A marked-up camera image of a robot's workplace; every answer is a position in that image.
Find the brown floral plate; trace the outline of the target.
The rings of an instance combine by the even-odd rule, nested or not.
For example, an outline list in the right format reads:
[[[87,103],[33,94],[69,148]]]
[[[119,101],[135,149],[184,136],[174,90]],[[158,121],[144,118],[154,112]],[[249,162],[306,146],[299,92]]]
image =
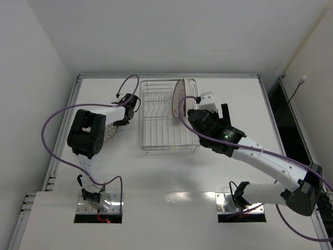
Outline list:
[[[118,126],[112,124],[107,125],[104,130],[104,142],[110,140],[116,134],[117,130]]]

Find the orange sunburst plate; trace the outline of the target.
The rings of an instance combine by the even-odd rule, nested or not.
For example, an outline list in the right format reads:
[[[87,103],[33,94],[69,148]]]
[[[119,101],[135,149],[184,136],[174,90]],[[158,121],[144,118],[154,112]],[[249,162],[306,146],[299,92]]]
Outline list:
[[[194,96],[194,91],[189,79],[179,79],[175,85],[173,97],[172,97],[172,113],[174,117],[179,117],[181,113],[184,117],[187,116],[187,112],[190,109],[194,109],[195,100],[188,98],[182,102],[181,112],[178,111],[178,106],[181,99],[185,96]]]

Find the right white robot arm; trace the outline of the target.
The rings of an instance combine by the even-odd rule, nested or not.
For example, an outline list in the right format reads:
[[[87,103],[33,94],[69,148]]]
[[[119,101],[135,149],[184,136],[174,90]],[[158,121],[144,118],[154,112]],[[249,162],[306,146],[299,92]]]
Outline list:
[[[285,205],[292,211],[310,216],[323,186],[320,165],[306,168],[264,153],[264,147],[233,127],[228,119],[204,109],[190,109],[188,121],[200,133],[200,144],[213,152],[247,163],[274,178],[274,184],[241,182],[233,193],[234,204],[245,209],[254,203]]]

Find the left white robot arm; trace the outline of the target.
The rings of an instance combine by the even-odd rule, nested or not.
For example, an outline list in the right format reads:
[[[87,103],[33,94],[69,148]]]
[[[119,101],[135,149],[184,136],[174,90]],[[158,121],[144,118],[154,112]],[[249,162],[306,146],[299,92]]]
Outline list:
[[[118,95],[117,100],[98,109],[79,109],[74,116],[67,145],[76,156],[82,174],[77,182],[81,195],[93,209],[106,211],[111,207],[112,199],[106,192],[106,184],[99,172],[97,155],[102,150],[109,128],[126,126],[138,111],[141,100],[132,94]]]

